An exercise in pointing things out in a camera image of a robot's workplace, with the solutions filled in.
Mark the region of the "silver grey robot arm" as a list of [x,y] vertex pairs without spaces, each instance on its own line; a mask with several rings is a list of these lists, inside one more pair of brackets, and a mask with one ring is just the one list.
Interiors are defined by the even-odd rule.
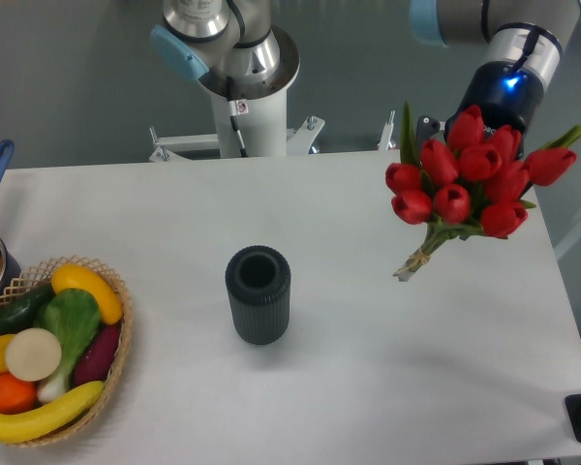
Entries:
[[[581,1],[413,1],[410,22],[424,44],[485,43],[461,108],[481,108],[487,131],[527,131],[581,17]],[[224,158],[308,154],[323,121],[287,125],[287,92],[299,53],[275,26],[268,1],[167,1],[150,34],[156,54],[209,95],[212,135],[154,137],[152,160],[217,150]]]

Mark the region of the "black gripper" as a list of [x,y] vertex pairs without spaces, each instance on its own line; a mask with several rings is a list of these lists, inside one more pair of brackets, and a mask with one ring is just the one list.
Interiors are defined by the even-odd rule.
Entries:
[[[459,108],[445,123],[444,134],[459,114],[470,106],[480,108],[488,138],[497,129],[510,125],[524,138],[533,121],[535,112],[545,94],[541,80],[525,69],[515,71],[513,63],[489,62],[475,72]],[[420,153],[425,141],[441,131],[441,122],[428,115],[417,118],[415,147]]]

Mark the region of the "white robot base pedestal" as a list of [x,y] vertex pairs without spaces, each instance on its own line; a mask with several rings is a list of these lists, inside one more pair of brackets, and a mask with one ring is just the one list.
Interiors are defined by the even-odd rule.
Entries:
[[262,41],[233,48],[199,80],[210,97],[223,159],[287,153],[287,93],[299,67],[296,43],[273,25]]

